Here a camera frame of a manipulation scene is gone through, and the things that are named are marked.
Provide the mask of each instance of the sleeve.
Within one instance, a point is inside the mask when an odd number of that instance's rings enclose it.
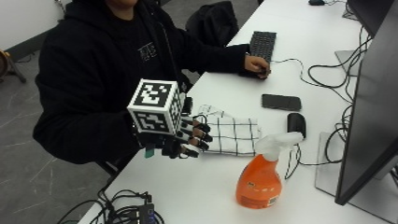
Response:
[[[248,45],[232,45],[226,48],[203,45],[183,30],[179,32],[181,68],[194,71],[236,73],[244,69],[244,55]]]
[[[54,36],[39,55],[35,84],[43,113],[33,138],[61,160],[111,161],[137,152],[125,110],[103,112],[103,80],[85,41]],[[59,45],[66,41],[69,46]]]

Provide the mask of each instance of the hood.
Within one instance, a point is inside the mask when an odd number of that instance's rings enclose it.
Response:
[[[143,0],[137,2],[134,9],[147,19],[147,6]],[[126,39],[127,36],[118,31],[118,26],[114,25],[114,18],[103,0],[74,0],[66,5],[65,21],[77,20],[106,32],[113,39]]]

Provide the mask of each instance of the floor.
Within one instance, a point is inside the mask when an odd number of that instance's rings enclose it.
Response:
[[[170,0],[163,6],[177,27],[193,12],[216,0]],[[256,0],[231,0],[240,27],[256,8]],[[55,223],[79,202],[95,199],[109,178],[94,164],[74,165],[53,158],[31,139],[31,128],[41,114],[33,82],[39,52],[17,64],[27,82],[6,76],[0,83],[0,223]],[[189,74],[193,81],[198,75]],[[67,216],[78,220],[89,208]]]

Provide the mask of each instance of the black hoodie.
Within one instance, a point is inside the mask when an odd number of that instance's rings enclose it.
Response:
[[[138,151],[126,110],[141,79],[127,35],[114,26],[103,1],[67,5],[65,19],[50,30],[39,55],[35,84],[43,113],[33,138],[61,160],[113,161]],[[135,13],[154,43],[165,74],[179,82],[179,70],[235,73],[247,46],[202,45],[177,29],[167,14],[146,0]]]

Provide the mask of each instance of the white spray nozzle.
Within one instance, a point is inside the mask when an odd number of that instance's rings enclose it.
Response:
[[[303,139],[302,133],[279,133],[266,135],[255,142],[255,153],[262,154],[264,160],[276,161],[282,149],[291,148]]]

